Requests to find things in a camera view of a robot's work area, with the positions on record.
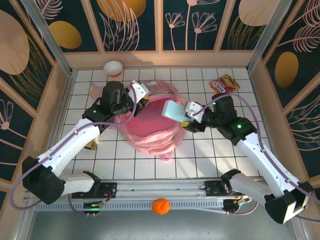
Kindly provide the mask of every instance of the snack bag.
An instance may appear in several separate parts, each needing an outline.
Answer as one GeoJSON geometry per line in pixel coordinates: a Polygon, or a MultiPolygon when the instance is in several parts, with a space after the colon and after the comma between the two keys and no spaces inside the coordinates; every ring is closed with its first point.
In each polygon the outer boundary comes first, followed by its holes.
{"type": "Polygon", "coordinates": [[[210,82],[210,87],[217,93],[233,93],[235,90],[239,89],[240,86],[236,83],[232,77],[225,74],[223,77],[218,78],[210,82]]]}

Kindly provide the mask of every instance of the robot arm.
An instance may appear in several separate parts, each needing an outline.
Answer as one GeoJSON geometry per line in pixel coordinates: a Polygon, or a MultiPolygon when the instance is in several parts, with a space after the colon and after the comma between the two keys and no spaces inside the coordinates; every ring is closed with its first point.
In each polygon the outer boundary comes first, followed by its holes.
{"type": "Polygon", "coordinates": [[[186,102],[184,106],[173,101],[167,101],[162,115],[178,122],[190,132],[204,132],[206,127],[217,128],[218,131],[234,146],[238,146],[245,153],[252,164],[259,170],[268,185],[245,176],[237,169],[232,169],[221,176],[221,182],[227,191],[243,193],[262,204],[268,214],[277,223],[283,224],[307,205],[309,197],[292,186],[274,167],[267,158],[271,157],[276,166],[296,184],[308,193],[313,192],[308,182],[300,183],[265,146],[261,149],[257,129],[244,117],[238,117],[233,100],[230,96],[223,97],[213,103],[213,112],[210,108],[193,116],[203,106],[197,102],[186,102]]]}
{"type": "Polygon", "coordinates": [[[95,195],[100,188],[100,179],[93,173],[84,171],[80,174],[66,176],[61,175],[62,171],[87,143],[108,127],[108,125],[94,125],[93,123],[113,123],[116,115],[133,110],[133,91],[137,101],[134,116],[147,104],[148,101],[144,97],[149,93],[148,88],[136,81],[133,81],[132,87],[133,89],[128,90],[124,89],[120,82],[108,82],[103,88],[102,97],[84,112],[82,119],[63,139],[36,159],[29,156],[23,161],[22,172],[25,173],[35,164],[48,158],[23,179],[23,186],[46,204],[55,202],[65,194],[92,191],[95,195]]]}

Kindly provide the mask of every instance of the orange yarn ball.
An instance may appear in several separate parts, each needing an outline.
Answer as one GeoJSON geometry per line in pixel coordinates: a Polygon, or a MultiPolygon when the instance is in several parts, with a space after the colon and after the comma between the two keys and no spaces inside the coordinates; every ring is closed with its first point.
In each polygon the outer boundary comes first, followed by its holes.
{"type": "Polygon", "coordinates": [[[170,210],[170,203],[164,198],[159,198],[152,203],[152,210],[156,214],[166,214],[170,210]]]}

